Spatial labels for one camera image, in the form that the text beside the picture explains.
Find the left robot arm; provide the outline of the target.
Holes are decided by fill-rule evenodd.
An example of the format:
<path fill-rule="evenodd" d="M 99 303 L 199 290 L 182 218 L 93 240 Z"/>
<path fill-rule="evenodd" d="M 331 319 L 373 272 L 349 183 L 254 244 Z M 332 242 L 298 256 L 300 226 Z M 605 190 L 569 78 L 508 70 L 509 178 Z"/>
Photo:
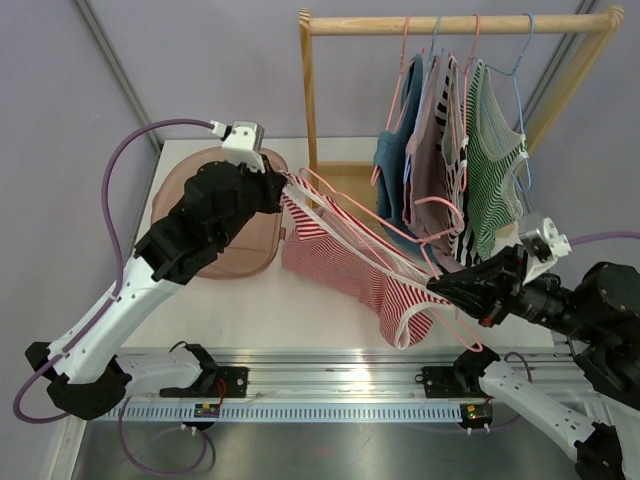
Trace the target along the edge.
<path fill-rule="evenodd" d="M 214 263 L 255 214 L 281 212 L 287 181 L 270 165 L 254 172 L 228 161 L 206 163 L 188 178 L 181 198 L 138 241 L 94 310 L 66 336 L 27 348 L 30 365 L 49 382 L 52 403 L 93 420 L 130 396 L 203 398 L 214 391 L 218 366 L 199 344 L 140 357 L 118 351 L 161 303 Z"/>

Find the green white striped tank top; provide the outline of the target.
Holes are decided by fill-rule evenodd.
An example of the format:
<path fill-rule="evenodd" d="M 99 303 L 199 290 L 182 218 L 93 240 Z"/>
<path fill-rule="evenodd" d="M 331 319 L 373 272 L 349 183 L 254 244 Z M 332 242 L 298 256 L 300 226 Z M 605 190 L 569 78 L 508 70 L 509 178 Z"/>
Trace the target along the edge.
<path fill-rule="evenodd" d="M 523 216 L 514 176 L 529 155 L 526 136 L 506 122 L 492 89 L 490 70 L 482 61 L 476 64 L 467 91 L 466 110 L 469 221 L 476 252 L 487 260 L 496 232 Z"/>

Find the light blue wire hanger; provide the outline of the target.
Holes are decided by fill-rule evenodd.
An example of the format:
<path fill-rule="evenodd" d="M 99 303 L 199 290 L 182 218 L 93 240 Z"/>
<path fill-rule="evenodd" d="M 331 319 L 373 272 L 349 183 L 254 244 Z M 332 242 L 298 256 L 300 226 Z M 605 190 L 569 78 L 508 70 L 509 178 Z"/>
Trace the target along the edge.
<path fill-rule="evenodd" d="M 434 70 L 434 62 L 435 62 L 435 57 L 436 57 L 436 54 L 434 53 L 434 49 L 435 49 L 435 43 L 436 43 L 436 39 L 438 37 L 439 27 L 440 27 L 441 21 L 442 21 L 442 16 L 438 16 L 436 18 L 434 30 L 433 30 L 433 33 L 431 35 L 431 43 L 430 43 L 430 47 L 429 47 L 429 51 L 428 51 L 428 55 L 427 55 L 426 67 L 425 67 L 425 70 L 424 70 L 423 83 L 422 83 L 422 87 L 421 87 L 420 102 L 419 102 L 418 110 L 417 110 L 415 121 L 414 121 L 414 129 L 413 129 L 413 132 L 412 132 L 412 134 L 411 134 L 411 136 L 409 138 L 409 141 L 407 142 L 407 146 L 406 146 L 406 149 L 405 149 L 406 157 L 405 157 L 405 165 L 404 165 L 404 173 L 403 173 L 403 183 L 405 185 L 407 185 L 409 183 L 410 174 L 411 174 L 411 161 L 412 161 L 412 158 L 415 155 L 415 152 L 417 150 L 417 143 L 418 143 L 418 137 L 419 137 L 420 124 L 421 124 L 421 120 L 422 120 L 422 116 L 423 116 L 422 111 L 423 111 L 423 107 L 424 107 L 424 105 L 426 103 L 427 88 L 428 88 L 429 80 L 430 80 L 430 78 L 432 76 L 432 72 Z"/>

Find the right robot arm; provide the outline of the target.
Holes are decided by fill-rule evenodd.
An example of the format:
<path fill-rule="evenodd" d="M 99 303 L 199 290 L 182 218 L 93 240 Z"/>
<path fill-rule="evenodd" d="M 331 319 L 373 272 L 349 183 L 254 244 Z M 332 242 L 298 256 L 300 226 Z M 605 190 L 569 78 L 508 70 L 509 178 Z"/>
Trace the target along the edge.
<path fill-rule="evenodd" d="M 483 327 L 509 315 L 584 344 L 573 361 L 604 400 L 612 422 L 581 415 L 522 380 L 489 348 L 455 361 L 454 384 L 507 404 L 573 461 L 582 479 L 639 476 L 639 273 L 628 265 L 596 263 L 573 290 L 558 276 L 527 280 L 532 261 L 522 245 L 503 248 L 473 268 L 432 278 L 427 288 Z"/>

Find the red white striped tank top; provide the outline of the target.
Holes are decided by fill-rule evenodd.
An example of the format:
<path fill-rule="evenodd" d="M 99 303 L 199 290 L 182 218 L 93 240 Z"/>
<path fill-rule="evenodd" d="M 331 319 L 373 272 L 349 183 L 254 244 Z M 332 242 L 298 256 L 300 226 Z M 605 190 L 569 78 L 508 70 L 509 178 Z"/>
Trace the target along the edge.
<path fill-rule="evenodd" d="M 285 240 L 285 269 L 356 299 L 378 318 L 398 350 L 426 337 L 453 305 L 427 291 L 427 271 L 389 244 L 305 178 L 285 176 L 282 200 L 294 221 Z"/>

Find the mauve tank top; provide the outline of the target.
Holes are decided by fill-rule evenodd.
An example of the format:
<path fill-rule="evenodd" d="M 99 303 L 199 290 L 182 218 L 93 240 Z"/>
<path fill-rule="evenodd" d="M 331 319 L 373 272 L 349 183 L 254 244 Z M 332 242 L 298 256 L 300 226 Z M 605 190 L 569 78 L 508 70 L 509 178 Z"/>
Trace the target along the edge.
<path fill-rule="evenodd" d="M 447 169 L 441 153 L 448 110 L 446 93 L 440 85 L 442 65 L 443 57 L 434 56 L 405 149 L 408 174 L 403 219 L 418 238 L 450 228 Z"/>

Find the black white striped tank top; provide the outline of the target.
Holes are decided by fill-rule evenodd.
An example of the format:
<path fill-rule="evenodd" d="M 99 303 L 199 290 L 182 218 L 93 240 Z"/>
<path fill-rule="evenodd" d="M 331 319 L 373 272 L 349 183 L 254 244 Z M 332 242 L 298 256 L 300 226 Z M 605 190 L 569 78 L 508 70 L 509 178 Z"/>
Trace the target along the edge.
<path fill-rule="evenodd" d="M 445 189 L 447 199 L 457 208 L 460 216 L 448 211 L 448 244 L 452 256 L 463 267 L 480 263 L 475 248 L 475 235 L 468 223 L 468 193 L 464 192 L 467 167 L 468 136 L 463 118 L 464 99 L 459 94 L 458 80 L 461 69 L 456 58 L 449 54 L 440 100 L 436 107 L 436 122 L 440 139 L 437 141 L 445 166 Z"/>

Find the teal tank top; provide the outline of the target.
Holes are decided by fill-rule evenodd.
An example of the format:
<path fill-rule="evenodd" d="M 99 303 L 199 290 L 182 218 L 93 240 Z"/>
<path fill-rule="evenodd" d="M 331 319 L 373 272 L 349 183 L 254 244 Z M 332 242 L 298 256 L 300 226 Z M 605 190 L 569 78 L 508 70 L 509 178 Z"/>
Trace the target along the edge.
<path fill-rule="evenodd" d="M 398 229 L 405 229 L 402 221 L 405 149 L 414 131 L 423 74 L 423 55 L 417 53 L 400 74 L 387 128 L 378 136 L 373 157 L 377 215 Z"/>

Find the pink wire hanger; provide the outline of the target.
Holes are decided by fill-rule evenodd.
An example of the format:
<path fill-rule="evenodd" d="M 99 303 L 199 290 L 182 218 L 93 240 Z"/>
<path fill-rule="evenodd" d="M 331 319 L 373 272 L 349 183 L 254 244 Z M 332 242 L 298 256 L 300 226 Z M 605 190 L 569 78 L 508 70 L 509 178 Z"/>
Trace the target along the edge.
<path fill-rule="evenodd" d="M 408 37 L 408 30 L 409 30 L 409 26 L 410 26 L 410 21 L 411 21 L 411 15 L 408 15 L 405 17 L 405 21 L 404 21 L 404 27 L 403 27 L 403 32 L 402 32 L 402 45 L 401 45 L 401 52 L 400 52 L 400 60 L 399 60 L 399 70 L 398 70 L 398 76 L 397 76 L 397 80 L 396 80 L 396 85 L 395 85 L 395 89 L 394 89 L 394 94 L 392 97 L 392 101 L 391 101 L 391 105 L 389 108 L 389 113 L 388 113 L 388 117 L 387 117 L 387 121 L 386 121 L 386 125 L 385 125 L 385 131 L 390 131 L 390 127 L 391 127 L 391 123 L 393 120 L 393 115 L 396 109 L 396 103 L 397 103 L 397 99 L 399 96 L 399 92 L 400 92 L 400 87 L 401 87 L 401 82 L 402 82 L 402 77 L 403 77 L 403 72 L 405 69 L 405 55 L 406 55 L 406 44 L 407 44 L 407 37 Z M 380 169 L 378 166 L 374 165 L 372 174 L 371 174 L 371 178 L 370 178 L 370 185 L 374 186 L 378 180 L 380 174 Z"/>
<path fill-rule="evenodd" d="M 317 174 L 309 167 L 302 167 L 298 174 L 294 175 L 295 180 L 300 180 L 307 189 L 312 193 L 311 200 L 322 205 L 327 204 L 330 209 L 336 210 L 338 216 L 341 219 L 347 221 L 347 226 L 358 226 L 362 231 L 367 231 L 377 242 L 384 244 L 388 249 L 393 250 L 394 247 L 387 241 L 389 232 L 394 232 L 399 237 L 404 238 L 406 241 L 416 244 L 420 248 L 421 255 L 423 257 L 423 263 L 427 266 L 426 273 L 423 273 L 427 279 L 435 278 L 439 280 L 444 275 L 444 271 L 436 266 L 435 261 L 431 259 L 427 252 L 427 247 L 431 245 L 434 240 L 438 240 L 447 236 L 451 232 L 457 232 L 464 226 L 464 221 L 460 210 L 450 201 L 438 196 L 428 196 L 417 201 L 417 204 L 425 203 L 440 203 L 445 205 L 450 213 L 454 214 L 454 226 L 450 229 L 445 229 L 434 235 L 427 236 L 424 239 L 414 238 L 411 235 L 405 233 L 401 229 L 394 226 L 389 221 L 380 217 L 369 208 L 359 203 L 354 198 L 350 197 L 346 193 L 336 190 L 327 180 Z M 354 216 L 347 210 L 338 206 L 337 197 L 342 198 L 350 205 L 354 206 L 357 210 L 361 211 L 364 215 L 372 218 L 372 221 L 362 221 L 358 215 Z"/>
<path fill-rule="evenodd" d="M 468 93 L 468 85 L 469 85 L 469 76 L 471 66 L 474 60 L 475 51 L 479 42 L 479 36 L 481 33 L 481 16 L 478 12 L 474 14 L 475 19 L 475 33 L 473 43 L 467 57 L 465 66 L 460 72 L 463 74 L 463 89 L 462 89 L 462 97 L 461 97 L 461 105 L 460 105 L 460 113 L 461 113 L 461 129 L 458 138 L 458 142 L 455 146 L 456 152 L 459 154 L 459 165 L 460 165 L 460 180 L 459 187 L 462 193 L 465 192 L 468 183 L 468 175 L 467 175 L 467 160 L 466 160 L 466 147 L 468 144 L 468 134 L 467 134 L 467 114 L 468 114 L 468 106 L 467 106 L 467 93 Z"/>

